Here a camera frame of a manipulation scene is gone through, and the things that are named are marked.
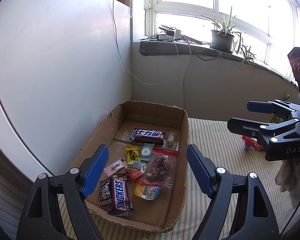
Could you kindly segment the black candy packet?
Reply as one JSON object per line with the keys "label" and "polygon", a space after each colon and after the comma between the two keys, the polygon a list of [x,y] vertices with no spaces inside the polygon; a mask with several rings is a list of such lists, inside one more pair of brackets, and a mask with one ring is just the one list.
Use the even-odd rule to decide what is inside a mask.
{"label": "black candy packet", "polygon": [[111,179],[110,178],[100,182],[99,197],[100,197],[100,205],[101,206],[112,203]]}

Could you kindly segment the pink candy packet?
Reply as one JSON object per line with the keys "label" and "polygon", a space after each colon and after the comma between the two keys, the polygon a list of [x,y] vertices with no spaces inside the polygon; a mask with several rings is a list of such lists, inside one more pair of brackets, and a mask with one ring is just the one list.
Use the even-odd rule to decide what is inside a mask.
{"label": "pink candy packet", "polygon": [[103,172],[106,174],[107,177],[114,175],[117,171],[124,168],[127,163],[123,159],[119,159],[109,166],[105,167]]}

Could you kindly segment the English-label Snickers bar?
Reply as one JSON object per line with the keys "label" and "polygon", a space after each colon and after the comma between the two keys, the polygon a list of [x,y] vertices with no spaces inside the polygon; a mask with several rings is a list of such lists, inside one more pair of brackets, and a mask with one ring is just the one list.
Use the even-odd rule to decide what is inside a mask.
{"label": "English-label Snickers bar", "polygon": [[111,204],[108,214],[115,217],[127,217],[134,212],[134,207],[129,200],[127,173],[118,173],[110,178]]}

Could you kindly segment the red orange snack pouch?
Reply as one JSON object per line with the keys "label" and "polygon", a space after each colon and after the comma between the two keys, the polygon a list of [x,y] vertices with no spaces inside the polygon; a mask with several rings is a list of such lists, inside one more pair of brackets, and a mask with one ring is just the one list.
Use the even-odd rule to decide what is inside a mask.
{"label": "red orange snack pouch", "polygon": [[125,166],[125,172],[129,175],[130,181],[136,181],[146,172],[146,164],[139,160],[132,161]]}

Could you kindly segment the yellow candy packet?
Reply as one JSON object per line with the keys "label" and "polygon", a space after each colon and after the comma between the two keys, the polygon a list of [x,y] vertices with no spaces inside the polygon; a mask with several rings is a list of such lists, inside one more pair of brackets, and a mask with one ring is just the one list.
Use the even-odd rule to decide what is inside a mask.
{"label": "yellow candy packet", "polygon": [[140,160],[139,147],[137,145],[125,146],[125,151],[127,155],[127,163]]}

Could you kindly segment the colourful jelly cup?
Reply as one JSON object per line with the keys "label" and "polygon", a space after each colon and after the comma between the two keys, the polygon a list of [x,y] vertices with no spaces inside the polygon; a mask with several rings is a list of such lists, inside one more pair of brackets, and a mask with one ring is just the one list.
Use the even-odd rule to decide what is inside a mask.
{"label": "colourful jelly cup", "polygon": [[145,200],[155,200],[161,193],[161,187],[137,183],[134,195]]}

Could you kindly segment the white mint candy packet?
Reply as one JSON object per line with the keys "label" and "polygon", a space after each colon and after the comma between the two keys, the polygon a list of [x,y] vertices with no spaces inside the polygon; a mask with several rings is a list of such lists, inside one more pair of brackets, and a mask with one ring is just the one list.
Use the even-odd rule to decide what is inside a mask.
{"label": "white mint candy packet", "polygon": [[152,150],[155,144],[149,144],[149,143],[144,143],[141,153],[140,153],[140,160],[141,161],[150,161],[151,160],[151,155],[152,155]]}

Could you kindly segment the clear green candy packet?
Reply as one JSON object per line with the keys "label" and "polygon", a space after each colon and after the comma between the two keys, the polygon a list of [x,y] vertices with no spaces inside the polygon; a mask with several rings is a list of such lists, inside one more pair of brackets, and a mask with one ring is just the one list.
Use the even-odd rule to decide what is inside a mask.
{"label": "clear green candy packet", "polygon": [[164,136],[164,144],[162,146],[166,150],[179,150],[179,137],[177,132],[167,132]]}

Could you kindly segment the red-edged clear snack bag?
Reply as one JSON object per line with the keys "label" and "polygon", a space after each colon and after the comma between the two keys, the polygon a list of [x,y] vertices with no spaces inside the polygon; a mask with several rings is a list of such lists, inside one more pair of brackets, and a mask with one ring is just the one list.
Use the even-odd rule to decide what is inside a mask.
{"label": "red-edged clear snack bag", "polygon": [[178,157],[178,151],[153,148],[151,161],[146,165],[146,172],[139,178],[139,183],[171,189]]}

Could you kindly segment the Chinese-label Snickers bar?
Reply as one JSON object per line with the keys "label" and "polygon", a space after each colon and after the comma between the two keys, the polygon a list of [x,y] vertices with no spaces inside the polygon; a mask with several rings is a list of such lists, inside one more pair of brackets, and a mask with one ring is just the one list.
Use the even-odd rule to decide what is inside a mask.
{"label": "Chinese-label Snickers bar", "polygon": [[135,128],[130,135],[130,139],[132,141],[163,145],[164,135],[164,131]]}

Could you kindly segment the striped table cloth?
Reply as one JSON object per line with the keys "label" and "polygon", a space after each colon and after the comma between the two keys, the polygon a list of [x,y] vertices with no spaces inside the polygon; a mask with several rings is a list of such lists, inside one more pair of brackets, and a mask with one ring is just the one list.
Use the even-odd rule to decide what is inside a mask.
{"label": "striped table cloth", "polygon": [[[266,161],[262,152],[245,151],[242,140],[226,130],[223,121],[190,119],[190,141],[197,142],[203,153],[224,167],[225,173],[216,175],[222,183],[229,174],[242,175],[244,181],[255,182],[250,177],[255,172],[273,207],[280,238],[300,239],[300,161]],[[208,214],[210,205],[212,200],[201,192],[193,172],[188,170],[185,204],[169,232],[145,232],[111,223],[94,213],[90,216],[104,239],[192,239],[204,220],[208,221],[206,229],[209,230],[213,222],[223,225],[220,239],[234,235],[230,228],[235,222],[239,195],[232,194],[224,206],[215,204],[216,218]]]}

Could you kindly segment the brown cardboard box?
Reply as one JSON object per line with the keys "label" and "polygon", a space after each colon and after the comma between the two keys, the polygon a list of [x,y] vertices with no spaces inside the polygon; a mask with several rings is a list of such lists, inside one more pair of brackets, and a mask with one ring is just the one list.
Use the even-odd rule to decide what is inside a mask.
{"label": "brown cardboard box", "polygon": [[106,221],[148,232],[169,232],[185,204],[188,116],[184,109],[142,101],[118,104],[73,162],[108,151],[88,210]]}

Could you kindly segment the potted spider plant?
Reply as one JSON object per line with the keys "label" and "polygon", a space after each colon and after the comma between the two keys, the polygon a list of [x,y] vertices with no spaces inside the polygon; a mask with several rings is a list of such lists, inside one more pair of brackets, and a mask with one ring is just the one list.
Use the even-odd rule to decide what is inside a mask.
{"label": "potted spider plant", "polygon": [[251,46],[243,43],[243,36],[240,30],[240,26],[235,24],[236,15],[232,14],[232,7],[227,15],[221,15],[221,13],[213,10],[215,17],[208,17],[204,15],[197,16],[203,20],[210,21],[214,29],[211,30],[211,48],[219,50],[225,53],[236,54],[241,53],[243,60],[240,62],[240,67],[246,63],[253,67],[255,64],[255,54],[251,52]]}

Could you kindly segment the power strip with adapters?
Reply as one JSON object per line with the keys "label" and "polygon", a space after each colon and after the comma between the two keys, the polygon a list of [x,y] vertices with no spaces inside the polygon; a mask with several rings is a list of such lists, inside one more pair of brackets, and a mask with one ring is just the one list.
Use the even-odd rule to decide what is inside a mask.
{"label": "power strip with adapters", "polygon": [[181,30],[173,29],[173,30],[166,30],[162,34],[157,34],[157,41],[177,41],[181,40]]}

